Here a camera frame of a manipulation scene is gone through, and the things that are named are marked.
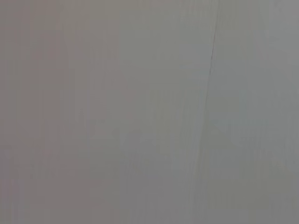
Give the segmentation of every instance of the gray wall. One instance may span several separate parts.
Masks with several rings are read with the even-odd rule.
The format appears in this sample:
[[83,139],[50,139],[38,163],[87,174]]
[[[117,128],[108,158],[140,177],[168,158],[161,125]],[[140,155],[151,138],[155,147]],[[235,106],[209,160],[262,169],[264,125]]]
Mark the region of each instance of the gray wall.
[[299,2],[219,2],[195,214],[299,221]]
[[298,11],[1,0],[0,223],[298,223]]
[[216,0],[0,1],[0,222],[192,222]]

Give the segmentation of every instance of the thin dark line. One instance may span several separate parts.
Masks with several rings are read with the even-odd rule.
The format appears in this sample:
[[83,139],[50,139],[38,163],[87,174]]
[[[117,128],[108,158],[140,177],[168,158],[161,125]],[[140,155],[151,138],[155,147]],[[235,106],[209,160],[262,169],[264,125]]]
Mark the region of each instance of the thin dark line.
[[[208,80],[207,80],[207,89],[206,89],[206,99],[205,99],[205,109],[204,109],[204,123],[202,125],[202,130],[201,130],[201,134],[200,134],[200,140],[199,140],[199,153],[198,153],[198,158],[196,160],[196,165],[195,165],[195,178],[197,177],[197,175],[199,176],[199,179],[197,181],[197,178],[195,180],[195,188],[194,188],[194,193],[197,189],[197,187],[199,186],[199,181],[200,181],[200,177],[202,175],[201,172],[199,171],[199,167],[201,165],[201,160],[203,159],[202,158],[202,155],[203,155],[203,149],[202,149],[202,138],[203,138],[203,133],[204,133],[204,128],[206,128],[206,116],[207,116],[207,108],[206,108],[206,105],[207,105],[207,96],[208,96],[208,90],[209,90],[209,85],[210,85],[210,77],[211,77],[211,74],[212,74],[212,67],[213,67],[213,57],[214,57],[214,46],[215,46],[215,40],[216,40],[216,33],[217,33],[217,25],[218,25],[218,16],[219,16],[219,3],[220,1],[218,0],[217,1],[217,9],[216,9],[216,21],[215,21],[215,27],[214,27],[214,36],[213,36],[213,46],[212,46],[212,55],[211,55],[211,64],[210,64],[210,70],[209,70],[209,74],[208,74]],[[198,207],[196,208],[196,205],[197,205],[197,202],[198,202],[198,199],[195,199],[194,198],[194,201],[193,201],[193,215],[192,217],[195,218],[195,214],[198,213],[198,210],[195,210],[195,209],[198,209]]]

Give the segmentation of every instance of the painted surface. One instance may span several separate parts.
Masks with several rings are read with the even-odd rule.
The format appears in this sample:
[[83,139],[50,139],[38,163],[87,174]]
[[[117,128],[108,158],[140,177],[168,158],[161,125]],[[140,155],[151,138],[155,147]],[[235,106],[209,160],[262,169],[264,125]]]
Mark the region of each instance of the painted surface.
[[0,223],[192,223],[216,8],[1,0]]
[[299,3],[220,1],[194,215],[296,224]]

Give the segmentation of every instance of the gray surface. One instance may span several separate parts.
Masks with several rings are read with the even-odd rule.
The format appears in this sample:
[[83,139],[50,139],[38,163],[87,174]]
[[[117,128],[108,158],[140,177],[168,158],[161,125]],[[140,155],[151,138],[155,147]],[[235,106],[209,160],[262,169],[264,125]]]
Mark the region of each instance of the gray surface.
[[197,223],[299,221],[299,2],[220,1]]
[[192,223],[217,1],[0,1],[0,223]]

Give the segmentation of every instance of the wall surface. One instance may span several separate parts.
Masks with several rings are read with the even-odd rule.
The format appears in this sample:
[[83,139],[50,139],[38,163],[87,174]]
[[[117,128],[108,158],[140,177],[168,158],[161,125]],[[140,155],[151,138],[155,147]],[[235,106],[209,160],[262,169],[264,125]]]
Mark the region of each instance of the wall surface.
[[297,224],[298,11],[1,0],[0,223]]
[[1,0],[0,223],[192,223],[216,9]]
[[299,222],[299,1],[219,1],[194,215]]

